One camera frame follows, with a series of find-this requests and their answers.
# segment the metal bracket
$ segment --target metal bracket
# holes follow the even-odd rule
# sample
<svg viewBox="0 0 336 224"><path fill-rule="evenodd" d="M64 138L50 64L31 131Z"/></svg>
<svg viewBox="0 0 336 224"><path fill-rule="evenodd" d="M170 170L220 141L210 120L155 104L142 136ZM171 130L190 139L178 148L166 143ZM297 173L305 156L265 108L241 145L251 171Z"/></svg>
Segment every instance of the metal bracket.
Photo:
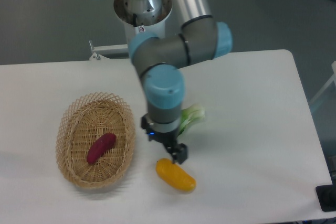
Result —
<svg viewBox="0 0 336 224"><path fill-rule="evenodd" d="M90 44L91 53L96 55L97 60L100 60L99 55L112 55L112 54L126 54L126 53L128 53L127 44L95 47L92 43L92 40L89 41L89 44Z"/></svg>
<svg viewBox="0 0 336 224"><path fill-rule="evenodd" d="M309 101L309 108L312 114L314 114L336 90L336 61L333 62L331 67L334 72L333 75Z"/></svg>

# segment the gray floor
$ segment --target gray floor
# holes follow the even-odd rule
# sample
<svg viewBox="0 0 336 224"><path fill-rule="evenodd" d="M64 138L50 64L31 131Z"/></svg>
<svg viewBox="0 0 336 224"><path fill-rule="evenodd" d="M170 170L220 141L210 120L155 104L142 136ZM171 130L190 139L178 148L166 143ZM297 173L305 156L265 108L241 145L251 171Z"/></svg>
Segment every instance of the gray floor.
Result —
<svg viewBox="0 0 336 224"><path fill-rule="evenodd" d="M307 100L332 75L336 3L331 0L208 0L229 24L234 51L288 49ZM178 32L176 15L168 35ZM0 64L86 60L96 46L125 43L113 0L0 0ZM326 155L336 155L336 98L314 115Z"/></svg>

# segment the white table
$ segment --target white table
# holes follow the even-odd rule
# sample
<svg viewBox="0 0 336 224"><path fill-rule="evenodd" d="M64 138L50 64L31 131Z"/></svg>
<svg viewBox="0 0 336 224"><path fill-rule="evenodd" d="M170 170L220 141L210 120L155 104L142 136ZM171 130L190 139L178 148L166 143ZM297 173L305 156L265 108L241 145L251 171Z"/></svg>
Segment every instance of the white table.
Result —
<svg viewBox="0 0 336 224"><path fill-rule="evenodd" d="M90 92L113 92L136 124L145 100L127 59L0 66L0 223L272 223L335 217L315 193L331 179L293 57L285 50L234 53L182 70L184 107L205 122L186 131L182 194L160 180L161 144L137 127L134 159L116 185L78 189L57 168L62 114Z"/></svg>

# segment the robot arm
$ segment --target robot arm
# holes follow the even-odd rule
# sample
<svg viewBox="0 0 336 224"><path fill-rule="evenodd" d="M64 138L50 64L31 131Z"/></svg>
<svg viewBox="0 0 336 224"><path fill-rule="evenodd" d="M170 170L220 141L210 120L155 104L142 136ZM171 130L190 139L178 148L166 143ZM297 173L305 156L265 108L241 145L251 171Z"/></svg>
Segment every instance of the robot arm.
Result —
<svg viewBox="0 0 336 224"><path fill-rule="evenodd" d="M133 13L135 17L146 14L146 4L154 3L139 1L143 10ZM173 0L173 4L179 14L180 34L159 38L146 31L137 34L128 47L147 100L148 113L142 117L141 127L150 141L162 143L173 162L181 164L187 159L187 146L177 142L185 92L179 68L229 53L232 36L225 23L214 21L206 0ZM159 13L160 8L155 6L147 10Z"/></svg>

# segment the wicker basket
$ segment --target wicker basket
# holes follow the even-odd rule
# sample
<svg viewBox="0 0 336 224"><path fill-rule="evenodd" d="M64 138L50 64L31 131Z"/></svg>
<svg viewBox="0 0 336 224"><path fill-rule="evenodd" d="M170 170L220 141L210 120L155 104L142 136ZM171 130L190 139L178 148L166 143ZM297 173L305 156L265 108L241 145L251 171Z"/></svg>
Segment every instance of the wicker basket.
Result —
<svg viewBox="0 0 336 224"><path fill-rule="evenodd" d="M114 148L96 163L86 161L92 144L113 133ZM100 188L120 179L131 163L135 139L133 114L117 95L89 94L76 100L64 113L56 143L58 168L64 178L83 188Z"/></svg>

